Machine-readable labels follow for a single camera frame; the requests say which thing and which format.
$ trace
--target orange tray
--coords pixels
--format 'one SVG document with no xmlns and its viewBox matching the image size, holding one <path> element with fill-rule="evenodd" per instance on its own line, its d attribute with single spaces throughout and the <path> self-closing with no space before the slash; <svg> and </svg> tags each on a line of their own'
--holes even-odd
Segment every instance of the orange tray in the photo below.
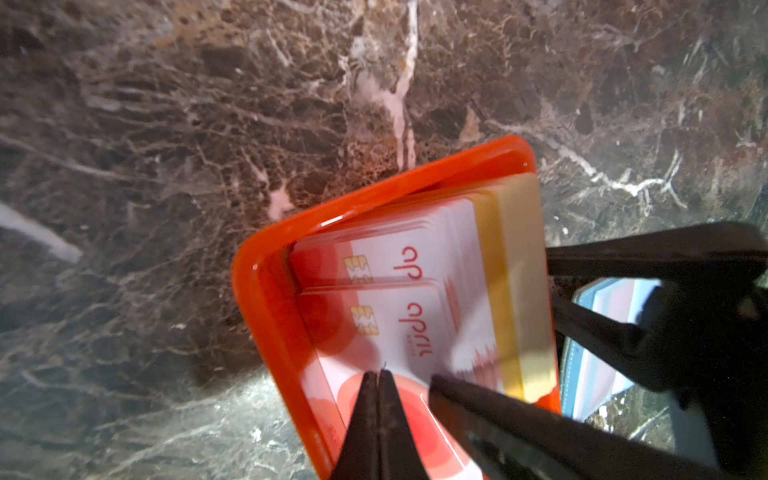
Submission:
<svg viewBox="0 0 768 480">
<path fill-rule="evenodd" d="M 311 378 L 308 369 L 316 363 L 316 354 L 296 308 L 300 288 L 287 260 L 291 246 L 331 223 L 348 220 L 416 191 L 460 187 L 528 172 L 536 173 L 531 147 L 520 137 L 503 137 L 264 228 L 251 235 L 237 252 L 232 266 L 237 305 L 320 478 L 330 476 L 344 432 L 317 418 L 314 412 L 319 411 L 318 405 L 310 405 L 306 394 L 306 381 Z M 333 397 L 330 402 L 335 406 Z M 560 413 L 559 387 L 536 405 Z"/>
</svg>

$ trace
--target marble surface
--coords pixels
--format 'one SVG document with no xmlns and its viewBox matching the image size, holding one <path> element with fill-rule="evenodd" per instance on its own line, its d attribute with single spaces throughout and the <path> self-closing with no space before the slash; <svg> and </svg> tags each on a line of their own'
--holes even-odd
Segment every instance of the marble surface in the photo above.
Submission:
<svg viewBox="0 0 768 480">
<path fill-rule="evenodd" d="M 766 226 L 758 0 L 0 0 L 0 478 L 314 476 L 233 301 L 285 216 L 505 134 L 551 245 Z"/>
</svg>

